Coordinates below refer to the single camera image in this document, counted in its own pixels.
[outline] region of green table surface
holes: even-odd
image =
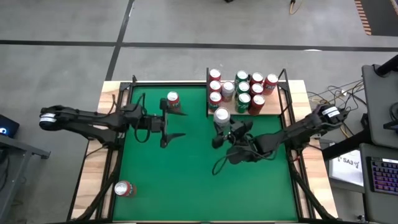
[[[161,114],[159,100],[169,91],[180,95],[188,116],[169,115],[168,133],[186,133],[160,148],[160,134],[139,143],[126,135],[120,180],[137,186],[134,197],[117,197],[115,221],[297,221],[284,146],[273,161],[226,163],[216,176],[214,163],[231,146],[213,149],[213,117],[206,118],[206,89],[200,86],[135,87],[132,102],[146,93],[149,114]],[[251,134],[281,129],[278,116],[234,116],[253,119]],[[144,139],[146,131],[138,131]]]

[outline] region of concrete floor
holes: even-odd
[[[294,16],[288,0],[135,0],[124,42],[398,47],[396,37],[364,33],[353,0],[305,0]],[[1,40],[115,42],[128,0],[0,0]],[[34,159],[10,223],[66,219],[87,141],[38,126],[41,107],[62,104],[95,110],[113,47],[0,45],[0,113],[21,123],[17,138],[51,151]],[[383,63],[396,52],[298,50],[145,49],[122,47],[112,80],[202,80],[205,68],[226,78],[245,69],[305,80],[320,92],[361,78],[361,66]],[[360,105],[347,124],[361,130]],[[325,138],[343,139],[338,131]],[[333,189],[340,218],[363,213],[358,193]]]

